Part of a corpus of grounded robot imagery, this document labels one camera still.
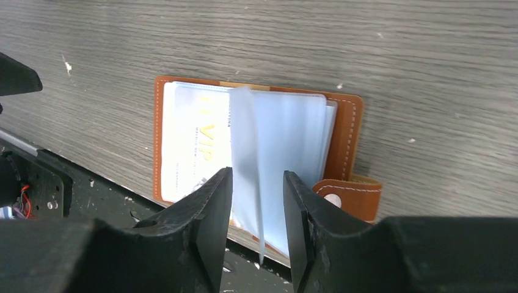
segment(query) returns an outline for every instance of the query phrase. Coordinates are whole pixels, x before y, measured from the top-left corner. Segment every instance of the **gray wood grain table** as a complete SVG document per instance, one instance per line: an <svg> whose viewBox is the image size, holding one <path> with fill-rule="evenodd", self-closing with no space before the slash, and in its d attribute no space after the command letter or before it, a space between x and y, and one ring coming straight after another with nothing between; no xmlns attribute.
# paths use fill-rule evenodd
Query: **gray wood grain table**
<svg viewBox="0 0 518 293"><path fill-rule="evenodd" d="M507 0L0 0L0 51L44 85L0 98L0 127L150 196L155 76L352 93L379 217L517 216L517 15Z"/></svg>

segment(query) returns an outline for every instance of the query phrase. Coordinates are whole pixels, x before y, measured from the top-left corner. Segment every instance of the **wire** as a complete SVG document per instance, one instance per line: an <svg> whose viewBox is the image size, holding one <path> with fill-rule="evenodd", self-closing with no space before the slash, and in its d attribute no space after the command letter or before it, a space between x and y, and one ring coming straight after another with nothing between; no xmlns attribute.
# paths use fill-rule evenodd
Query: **wire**
<svg viewBox="0 0 518 293"><path fill-rule="evenodd" d="M27 212L27 215L25 216L25 219L28 219L31 216L32 204L31 204L31 201L29 200L29 197L27 196L27 194L25 192L23 193L23 197L25 198L25 200L27 201L27 205L29 206L29 210Z"/></svg>

